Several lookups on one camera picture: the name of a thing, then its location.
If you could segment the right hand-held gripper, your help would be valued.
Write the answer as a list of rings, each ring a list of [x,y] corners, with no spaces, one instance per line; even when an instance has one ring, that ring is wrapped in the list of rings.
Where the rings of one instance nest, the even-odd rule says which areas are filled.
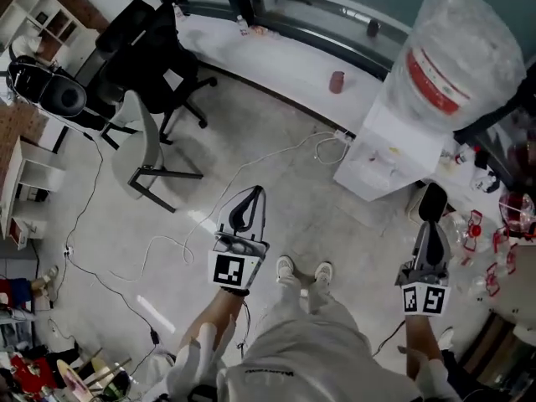
[[[395,280],[401,288],[404,314],[440,317],[451,293],[448,278],[435,271],[418,270],[446,269],[451,259],[449,241],[436,222],[425,221],[420,226],[412,255],[413,262],[405,262]]]

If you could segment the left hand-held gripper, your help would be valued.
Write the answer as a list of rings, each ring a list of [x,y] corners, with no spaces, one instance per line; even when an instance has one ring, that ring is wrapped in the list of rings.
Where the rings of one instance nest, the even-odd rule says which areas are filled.
[[[221,207],[220,232],[215,233],[216,242],[208,255],[209,282],[227,288],[250,288],[270,248],[262,241],[265,207],[266,194],[260,185],[238,192]]]

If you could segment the white water dispenser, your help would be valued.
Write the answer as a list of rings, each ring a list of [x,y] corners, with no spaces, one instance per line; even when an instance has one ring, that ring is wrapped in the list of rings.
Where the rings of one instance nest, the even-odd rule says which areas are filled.
[[[377,96],[334,180],[371,202],[436,172],[452,134],[400,118]]]

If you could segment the person's left forearm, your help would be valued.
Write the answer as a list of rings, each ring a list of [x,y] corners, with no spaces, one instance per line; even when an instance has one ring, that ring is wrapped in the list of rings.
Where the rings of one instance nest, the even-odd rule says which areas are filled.
[[[232,322],[236,322],[244,299],[244,291],[235,292],[219,288],[213,300],[202,310],[184,333],[178,345],[178,351],[193,340],[197,340],[201,333],[201,328],[205,324],[210,325],[215,330],[212,349],[216,350],[228,326]]]

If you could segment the person's right forearm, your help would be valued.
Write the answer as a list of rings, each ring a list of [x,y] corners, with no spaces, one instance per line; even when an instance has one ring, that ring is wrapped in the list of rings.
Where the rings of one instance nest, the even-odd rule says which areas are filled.
[[[416,379],[420,370],[420,361],[416,354],[411,354],[410,351],[422,353],[428,359],[436,359],[441,362],[443,357],[427,316],[406,316],[405,331],[405,347],[408,351],[406,354],[406,373],[411,379]]]

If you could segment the large clear water bottle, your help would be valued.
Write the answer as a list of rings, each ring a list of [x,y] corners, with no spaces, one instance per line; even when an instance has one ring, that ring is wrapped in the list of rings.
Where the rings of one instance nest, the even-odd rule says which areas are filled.
[[[401,118],[458,131],[504,106],[526,75],[517,40],[489,4],[423,0],[386,100]]]

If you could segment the white trash bin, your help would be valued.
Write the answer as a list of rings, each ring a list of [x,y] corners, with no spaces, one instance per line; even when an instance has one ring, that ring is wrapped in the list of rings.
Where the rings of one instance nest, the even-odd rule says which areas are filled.
[[[425,221],[438,223],[447,204],[446,191],[437,183],[429,182],[415,191],[406,207],[406,216],[417,226],[421,226]]]

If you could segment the person's left white shoe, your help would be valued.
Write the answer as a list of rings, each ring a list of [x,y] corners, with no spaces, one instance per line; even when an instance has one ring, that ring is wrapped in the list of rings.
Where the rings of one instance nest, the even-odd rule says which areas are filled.
[[[294,262],[288,255],[282,255],[276,262],[276,277],[278,281],[294,276]]]

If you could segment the person's white shoe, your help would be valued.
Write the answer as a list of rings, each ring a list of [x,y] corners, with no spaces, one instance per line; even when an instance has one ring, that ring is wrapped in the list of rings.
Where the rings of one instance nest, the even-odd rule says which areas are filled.
[[[294,262],[288,255],[282,255],[276,262],[276,277],[278,281],[294,276]]]
[[[324,261],[316,269],[314,278],[315,282],[329,286],[334,275],[334,269],[331,262]]]

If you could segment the person's right white shoe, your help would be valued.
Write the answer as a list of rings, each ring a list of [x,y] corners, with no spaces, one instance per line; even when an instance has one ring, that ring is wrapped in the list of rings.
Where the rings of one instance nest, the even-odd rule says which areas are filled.
[[[329,286],[334,275],[334,269],[331,262],[324,261],[316,269],[314,278],[315,282]]]

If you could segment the person's grey trousers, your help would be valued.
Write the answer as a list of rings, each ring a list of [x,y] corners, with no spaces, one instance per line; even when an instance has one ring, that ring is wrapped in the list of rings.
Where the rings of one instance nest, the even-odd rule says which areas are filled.
[[[273,323],[316,317],[322,321],[336,321],[341,317],[341,305],[329,291],[328,280],[318,277],[302,296],[302,284],[294,275],[278,278],[279,296],[266,318]]]

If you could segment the grey chair with black legs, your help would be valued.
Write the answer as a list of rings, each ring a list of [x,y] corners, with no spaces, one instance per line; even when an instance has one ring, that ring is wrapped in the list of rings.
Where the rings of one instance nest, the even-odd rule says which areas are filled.
[[[100,137],[113,149],[111,170],[115,180],[131,198],[142,197],[174,213],[176,208],[151,191],[158,178],[200,180],[202,173],[171,171],[165,168],[157,123],[134,90],[123,96],[116,114]]]

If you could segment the person's white t-shirt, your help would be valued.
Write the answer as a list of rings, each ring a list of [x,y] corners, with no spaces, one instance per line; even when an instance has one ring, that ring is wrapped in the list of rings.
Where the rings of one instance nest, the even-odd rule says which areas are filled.
[[[416,379],[380,366],[367,338],[336,322],[292,320],[263,332],[226,367],[208,334],[183,347],[142,402],[461,402],[442,362],[420,357]]]

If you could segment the white window ledge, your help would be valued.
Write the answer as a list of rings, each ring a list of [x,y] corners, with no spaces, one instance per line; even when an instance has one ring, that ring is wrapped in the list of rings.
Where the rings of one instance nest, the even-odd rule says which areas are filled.
[[[359,131],[382,81],[319,49],[273,34],[240,34],[229,20],[190,15],[177,22],[181,45],[204,63],[307,108],[346,131]],[[344,73],[341,94],[329,90]]]

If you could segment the black office chair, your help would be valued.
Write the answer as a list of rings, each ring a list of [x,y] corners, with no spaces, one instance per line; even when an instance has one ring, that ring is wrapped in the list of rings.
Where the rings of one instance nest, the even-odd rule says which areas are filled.
[[[105,103],[119,103],[127,91],[135,91],[150,113],[164,115],[163,141],[172,114],[181,107],[198,118],[200,127],[208,125],[188,100],[196,90],[215,87],[217,79],[198,78],[198,58],[180,44],[171,4],[154,8],[132,0],[97,38],[95,50],[104,63],[92,83]]]

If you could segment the white open shelf unit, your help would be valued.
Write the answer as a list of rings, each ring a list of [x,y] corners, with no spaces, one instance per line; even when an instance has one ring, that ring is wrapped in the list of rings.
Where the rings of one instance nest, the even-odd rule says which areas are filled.
[[[58,0],[12,0],[0,15],[0,55],[15,39],[39,43],[30,55],[76,76],[95,50],[98,32],[87,28]]]

